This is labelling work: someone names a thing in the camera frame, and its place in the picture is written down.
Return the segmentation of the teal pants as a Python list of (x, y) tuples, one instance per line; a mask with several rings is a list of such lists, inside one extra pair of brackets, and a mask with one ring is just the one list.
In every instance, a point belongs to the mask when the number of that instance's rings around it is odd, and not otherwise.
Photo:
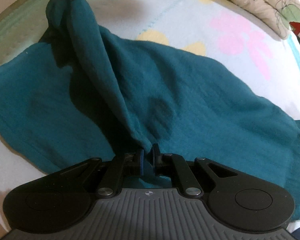
[(0, 66), (0, 135), (46, 173), (153, 144), (284, 187), (300, 219), (300, 120), (209, 57), (120, 38), (86, 0), (49, 0), (48, 29)]

